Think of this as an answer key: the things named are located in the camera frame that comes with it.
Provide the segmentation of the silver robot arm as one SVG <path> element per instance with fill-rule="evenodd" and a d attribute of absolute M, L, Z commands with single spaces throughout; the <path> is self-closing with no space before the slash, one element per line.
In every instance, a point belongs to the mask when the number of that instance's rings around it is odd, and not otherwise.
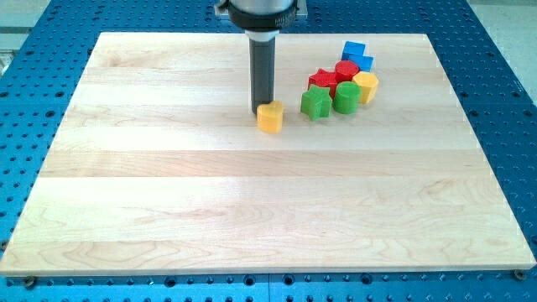
<path fill-rule="evenodd" d="M 297 0 L 221 0 L 215 14 L 227 14 L 249 40 L 251 110 L 274 100 L 275 45 L 281 29 L 290 26 L 300 10 Z"/>

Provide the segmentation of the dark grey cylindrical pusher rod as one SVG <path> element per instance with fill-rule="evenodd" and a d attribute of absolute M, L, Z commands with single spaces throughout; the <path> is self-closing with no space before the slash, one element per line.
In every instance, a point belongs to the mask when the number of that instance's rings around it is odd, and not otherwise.
<path fill-rule="evenodd" d="M 249 39 L 250 101 L 254 114 L 260 105 L 274 99 L 274 66 L 276 31 L 246 30 Z"/>

